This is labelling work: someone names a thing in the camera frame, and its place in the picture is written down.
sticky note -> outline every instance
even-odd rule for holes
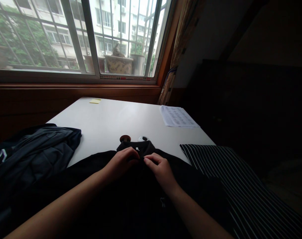
[[[98,104],[100,101],[101,99],[92,99],[89,103]]]

hand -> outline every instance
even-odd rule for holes
[[[123,149],[115,154],[109,163],[102,169],[108,183],[121,177],[132,165],[138,163],[139,154],[132,147]]]
[[[153,153],[151,155],[144,156],[144,162],[152,170],[156,180],[167,195],[170,196],[176,188],[179,187],[167,159]]]

striped fabric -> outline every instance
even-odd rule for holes
[[[235,238],[302,238],[302,217],[267,189],[228,147],[181,144],[193,167],[220,178],[230,203]]]

spool of thread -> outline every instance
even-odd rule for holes
[[[123,135],[123,136],[120,137],[120,142],[122,143],[123,141],[124,142],[131,142],[131,137],[128,136],[128,135]]]

white table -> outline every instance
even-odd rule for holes
[[[132,142],[147,136],[155,148],[190,163],[180,144],[215,145],[201,128],[167,127],[158,105],[83,97],[52,118],[48,123],[82,131],[80,145],[68,166],[100,152],[116,150],[120,137],[129,135]]]

